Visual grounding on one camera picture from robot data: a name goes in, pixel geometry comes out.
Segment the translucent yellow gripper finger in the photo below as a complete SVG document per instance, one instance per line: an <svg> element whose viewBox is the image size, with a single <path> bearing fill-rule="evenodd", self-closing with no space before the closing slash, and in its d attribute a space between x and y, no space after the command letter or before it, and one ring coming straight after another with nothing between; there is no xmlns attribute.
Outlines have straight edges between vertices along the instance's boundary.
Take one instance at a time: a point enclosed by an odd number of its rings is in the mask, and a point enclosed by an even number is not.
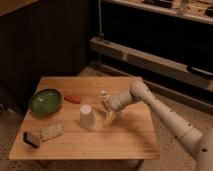
<svg viewBox="0 0 213 171"><path fill-rule="evenodd" d="M109 99L110 95L101 95L98 97L98 99L101 101L101 102L106 102L108 99Z"/></svg>
<svg viewBox="0 0 213 171"><path fill-rule="evenodd" d="M113 120L115 119L116 117L116 114L114 111L109 111L107 114L106 114L106 118L105 118L105 122L104 122L104 126L107 127L109 126Z"/></svg>

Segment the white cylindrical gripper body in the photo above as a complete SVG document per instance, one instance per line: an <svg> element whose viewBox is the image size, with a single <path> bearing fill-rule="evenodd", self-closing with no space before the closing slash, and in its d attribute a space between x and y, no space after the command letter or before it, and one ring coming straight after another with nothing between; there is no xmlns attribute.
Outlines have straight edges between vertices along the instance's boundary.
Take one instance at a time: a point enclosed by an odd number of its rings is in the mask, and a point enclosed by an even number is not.
<svg viewBox="0 0 213 171"><path fill-rule="evenodd" d="M112 111L121 111L126 106L136 102L135 96L130 91L123 91L112 95L107 100L107 105Z"/></svg>

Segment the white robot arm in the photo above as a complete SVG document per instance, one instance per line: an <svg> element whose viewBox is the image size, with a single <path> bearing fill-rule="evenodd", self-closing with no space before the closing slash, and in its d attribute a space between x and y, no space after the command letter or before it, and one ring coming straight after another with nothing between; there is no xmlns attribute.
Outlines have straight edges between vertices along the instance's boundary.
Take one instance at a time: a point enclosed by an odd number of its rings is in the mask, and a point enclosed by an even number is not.
<svg viewBox="0 0 213 171"><path fill-rule="evenodd" d="M109 126L127 106L144 102L162 120L183 149L196 161L196 171L213 171L213 128L205 133L158 100L142 80L132 82L129 89L110 95L101 92L100 99L106 108L104 126Z"/></svg>

